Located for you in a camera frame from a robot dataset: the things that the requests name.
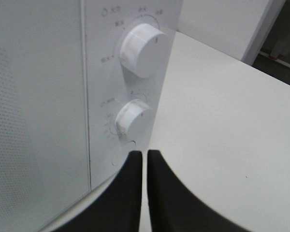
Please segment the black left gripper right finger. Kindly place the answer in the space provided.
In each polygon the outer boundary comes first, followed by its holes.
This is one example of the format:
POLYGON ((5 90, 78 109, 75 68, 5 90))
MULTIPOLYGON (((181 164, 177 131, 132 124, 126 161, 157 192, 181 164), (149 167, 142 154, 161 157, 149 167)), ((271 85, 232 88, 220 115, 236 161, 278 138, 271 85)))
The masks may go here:
POLYGON ((147 153, 147 197, 154 232, 244 232, 194 196, 161 152, 147 153))

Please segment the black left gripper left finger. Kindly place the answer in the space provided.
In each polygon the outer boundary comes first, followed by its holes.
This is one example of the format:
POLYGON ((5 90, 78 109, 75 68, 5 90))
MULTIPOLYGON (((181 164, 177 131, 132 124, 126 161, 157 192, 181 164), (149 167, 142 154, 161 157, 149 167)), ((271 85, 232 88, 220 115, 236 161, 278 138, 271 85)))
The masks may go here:
POLYGON ((142 203, 143 156, 131 151, 117 176, 84 211, 56 232, 137 232, 142 203))

